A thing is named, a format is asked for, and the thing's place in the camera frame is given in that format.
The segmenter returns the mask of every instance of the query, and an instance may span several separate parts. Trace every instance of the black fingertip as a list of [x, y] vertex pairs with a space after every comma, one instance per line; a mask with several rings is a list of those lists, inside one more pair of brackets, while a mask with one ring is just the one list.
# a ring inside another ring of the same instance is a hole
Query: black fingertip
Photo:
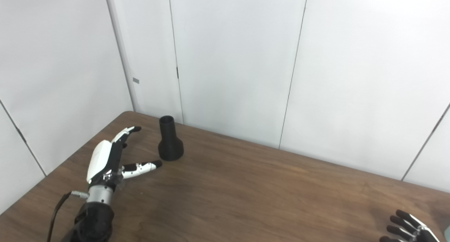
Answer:
[[406, 212], [404, 212], [403, 210], [397, 210], [397, 211], [395, 212], [395, 215], [397, 215], [398, 217], [403, 218], [403, 219], [405, 219], [405, 217], [406, 217], [406, 218], [409, 218], [409, 216], [410, 216], [409, 213], [406, 213]]
[[395, 224], [398, 224], [398, 225], [400, 225], [400, 223], [401, 223], [401, 218], [398, 217], [398, 216], [395, 216], [395, 215], [392, 215], [392, 216], [389, 218], [389, 220], [390, 220], [392, 223], [395, 223]]
[[392, 226], [392, 225], [388, 225], [386, 227], [386, 230], [390, 233], [396, 234], [398, 235], [398, 232], [400, 231], [400, 229], [398, 227]]
[[391, 242], [391, 239], [388, 236], [383, 236], [380, 238], [380, 242]]
[[155, 165], [156, 168], [159, 168], [159, 167], [162, 166], [162, 161], [161, 161], [161, 160], [155, 160], [155, 161], [152, 161], [152, 162], [150, 162], [150, 163], [152, 163], [153, 165]]
[[406, 213], [403, 210], [397, 210], [395, 212], [395, 214], [402, 218], [403, 220], [408, 221], [409, 223], [412, 224], [412, 226], [414, 226], [414, 228], [418, 228], [420, 226], [420, 223], [418, 223], [412, 216], [410, 213]]

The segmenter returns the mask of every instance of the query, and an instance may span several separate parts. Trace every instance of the prosthetic hand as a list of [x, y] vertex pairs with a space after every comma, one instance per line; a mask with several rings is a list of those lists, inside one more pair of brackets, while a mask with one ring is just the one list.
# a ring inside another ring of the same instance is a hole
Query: prosthetic hand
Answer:
[[140, 127], [124, 128], [112, 141], [103, 140], [96, 146], [86, 178], [89, 184], [89, 193], [72, 191], [63, 196], [55, 208], [50, 222], [48, 242], [51, 239], [56, 212], [70, 195], [85, 198], [86, 203], [81, 207], [73, 228], [66, 234], [62, 242], [107, 242], [109, 240], [114, 218], [110, 203], [116, 186], [125, 178], [139, 176], [162, 165], [160, 160], [119, 165], [122, 149], [127, 147], [125, 141], [131, 133], [140, 130]]
[[402, 237], [404, 240], [384, 236], [380, 238], [380, 242], [439, 242], [433, 232], [413, 215], [402, 210], [397, 210], [396, 215], [391, 216], [391, 222], [402, 228], [388, 225], [387, 231]]

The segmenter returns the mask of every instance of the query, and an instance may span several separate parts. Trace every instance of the white wall panel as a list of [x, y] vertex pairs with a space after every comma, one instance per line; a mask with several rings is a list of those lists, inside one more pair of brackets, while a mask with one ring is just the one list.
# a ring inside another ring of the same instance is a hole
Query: white wall panel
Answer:
[[450, 115], [424, 146], [404, 181], [450, 193]]
[[171, 0], [187, 125], [278, 147], [305, 0]]
[[0, 214], [44, 178], [5, 110], [0, 106]]
[[281, 149], [400, 179], [448, 104], [449, 0], [307, 0]]
[[136, 111], [183, 123], [169, 0], [110, 2]]
[[49, 173], [132, 109], [106, 0], [0, 0], [0, 97]]

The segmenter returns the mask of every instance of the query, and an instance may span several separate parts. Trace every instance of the black bottle-shaped object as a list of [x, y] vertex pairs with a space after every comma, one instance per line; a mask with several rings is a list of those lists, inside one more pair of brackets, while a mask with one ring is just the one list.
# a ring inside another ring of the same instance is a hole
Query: black bottle-shaped object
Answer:
[[185, 149], [183, 142], [177, 138], [175, 132], [175, 121], [170, 115], [165, 115], [159, 119], [159, 129], [162, 140], [158, 145], [159, 157], [165, 161], [178, 160]]

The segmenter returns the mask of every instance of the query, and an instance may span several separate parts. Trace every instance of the brown wood surface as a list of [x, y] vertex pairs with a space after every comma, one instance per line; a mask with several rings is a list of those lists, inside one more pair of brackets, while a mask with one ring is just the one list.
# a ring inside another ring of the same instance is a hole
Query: brown wood surface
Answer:
[[[122, 163], [158, 159], [158, 119], [123, 113], [0, 216], [0, 241], [45, 241], [61, 195], [86, 191], [97, 143], [133, 125], [143, 129], [128, 138]], [[177, 133], [180, 160], [114, 193], [111, 242], [376, 242], [396, 209], [444, 241], [450, 194], [185, 125]], [[82, 203], [66, 201], [52, 241], [71, 228]]]

